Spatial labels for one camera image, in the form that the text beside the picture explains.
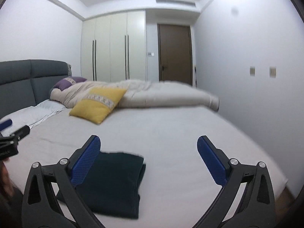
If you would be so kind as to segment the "person's left hand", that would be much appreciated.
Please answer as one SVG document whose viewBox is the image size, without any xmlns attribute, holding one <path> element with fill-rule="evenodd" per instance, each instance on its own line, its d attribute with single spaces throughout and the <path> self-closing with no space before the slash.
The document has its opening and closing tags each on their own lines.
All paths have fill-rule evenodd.
<svg viewBox="0 0 304 228">
<path fill-rule="evenodd" d="M 13 196 L 13 185 L 11 183 L 8 170 L 3 161 L 1 161 L 1 188 L 3 189 L 4 193 L 9 197 Z"/>
</svg>

